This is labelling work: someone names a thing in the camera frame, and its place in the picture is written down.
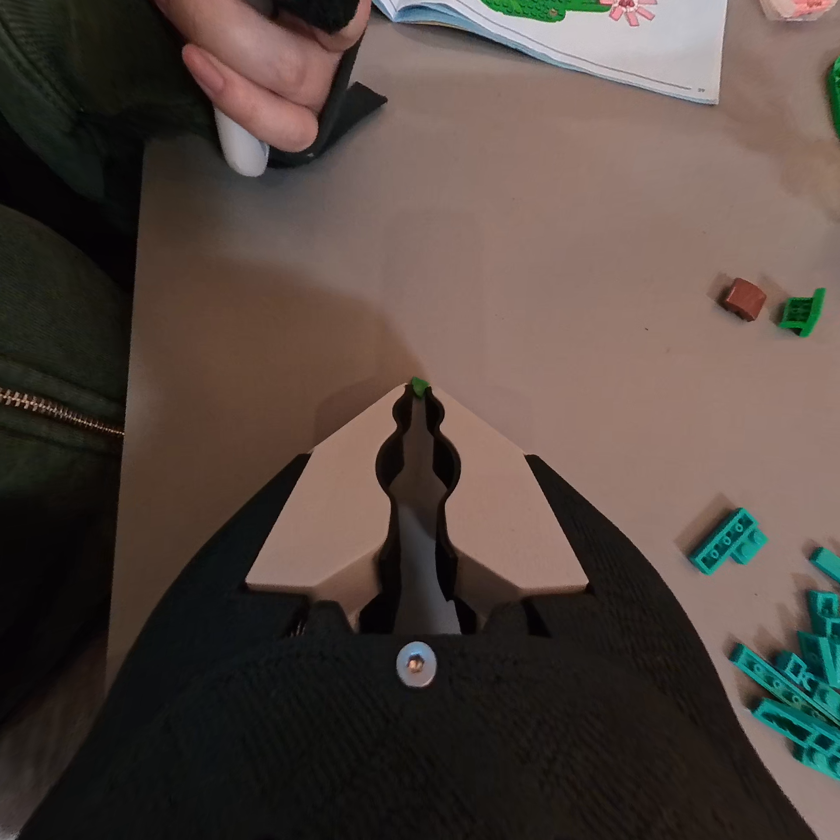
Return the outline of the lego instruction booklet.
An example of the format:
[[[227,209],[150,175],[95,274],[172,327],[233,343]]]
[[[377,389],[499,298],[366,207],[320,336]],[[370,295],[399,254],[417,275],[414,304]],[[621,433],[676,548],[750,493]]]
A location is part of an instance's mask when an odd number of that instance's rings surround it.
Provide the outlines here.
[[[457,28],[556,67],[719,101],[726,1],[373,1],[393,23]]]

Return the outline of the person's left hand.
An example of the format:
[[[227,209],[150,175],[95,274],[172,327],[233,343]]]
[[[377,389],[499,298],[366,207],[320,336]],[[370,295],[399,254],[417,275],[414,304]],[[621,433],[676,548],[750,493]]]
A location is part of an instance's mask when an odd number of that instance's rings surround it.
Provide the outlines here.
[[[157,1],[184,38],[182,58],[212,104],[279,151],[306,150],[343,54],[362,37],[371,3],[341,30],[322,32],[286,13],[241,1]]]

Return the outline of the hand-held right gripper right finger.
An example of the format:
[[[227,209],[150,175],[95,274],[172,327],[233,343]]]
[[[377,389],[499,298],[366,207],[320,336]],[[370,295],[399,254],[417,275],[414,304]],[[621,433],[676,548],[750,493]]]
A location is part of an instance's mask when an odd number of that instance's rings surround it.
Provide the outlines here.
[[[437,505],[437,582],[461,632],[499,606],[584,592],[587,575],[523,450],[453,397],[423,394]]]

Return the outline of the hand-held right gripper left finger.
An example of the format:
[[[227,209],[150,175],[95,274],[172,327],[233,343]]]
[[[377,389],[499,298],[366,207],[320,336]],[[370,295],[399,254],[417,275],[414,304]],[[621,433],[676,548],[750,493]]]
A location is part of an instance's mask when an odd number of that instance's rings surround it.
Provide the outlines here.
[[[336,602],[360,628],[382,591],[377,562],[391,528],[376,460],[398,432],[394,410],[406,397],[409,386],[393,388],[310,451],[245,578],[249,590]]]

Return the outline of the person's left forearm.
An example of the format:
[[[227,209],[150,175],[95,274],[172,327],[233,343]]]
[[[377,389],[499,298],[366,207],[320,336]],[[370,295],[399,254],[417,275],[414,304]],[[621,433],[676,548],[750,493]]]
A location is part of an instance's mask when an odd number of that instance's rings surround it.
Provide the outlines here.
[[[126,214],[150,140],[216,136],[182,47],[153,2],[3,1],[2,116],[74,192]]]

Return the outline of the green lego bracket piece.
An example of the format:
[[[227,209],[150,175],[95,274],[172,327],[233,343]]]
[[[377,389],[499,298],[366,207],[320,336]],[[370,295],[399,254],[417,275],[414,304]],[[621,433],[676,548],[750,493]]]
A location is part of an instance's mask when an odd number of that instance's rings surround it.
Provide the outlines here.
[[[780,329],[793,331],[800,338],[812,335],[822,314],[826,289],[816,288],[810,297],[790,297],[784,304]]]

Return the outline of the small plastic bag pink pieces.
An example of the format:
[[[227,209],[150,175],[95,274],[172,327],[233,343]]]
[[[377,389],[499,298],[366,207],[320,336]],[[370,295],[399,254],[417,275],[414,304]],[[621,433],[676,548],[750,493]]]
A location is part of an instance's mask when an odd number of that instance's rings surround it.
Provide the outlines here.
[[[837,1],[759,1],[769,20],[785,23],[811,22],[831,11]]]

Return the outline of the pile of teal lego pieces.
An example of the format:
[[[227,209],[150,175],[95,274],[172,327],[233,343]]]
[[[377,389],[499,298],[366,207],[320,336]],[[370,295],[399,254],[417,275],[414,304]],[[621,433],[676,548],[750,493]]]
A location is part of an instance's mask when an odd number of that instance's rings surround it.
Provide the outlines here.
[[[729,561],[749,564],[767,542],[758,520],[736,507],[719,517],[687,558],[699,572],[712,575]],[[752,706],[752,716],[786,739],[797,762],[838,782],[839,559],[817,547],[809,561],[836,587],[806,592],[810,625],[797,632],[798,649],[783,649],[768,660],[738,642],[728,659],[765,693]]]

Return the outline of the brown lego slope piece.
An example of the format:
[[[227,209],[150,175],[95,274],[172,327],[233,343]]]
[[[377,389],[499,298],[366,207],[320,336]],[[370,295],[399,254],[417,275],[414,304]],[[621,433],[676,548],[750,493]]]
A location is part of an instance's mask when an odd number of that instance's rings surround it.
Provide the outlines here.
[[[749,280],[736,277],[719,297],[720,306],[745,322],[755,322],[766,302],[766,292]]]

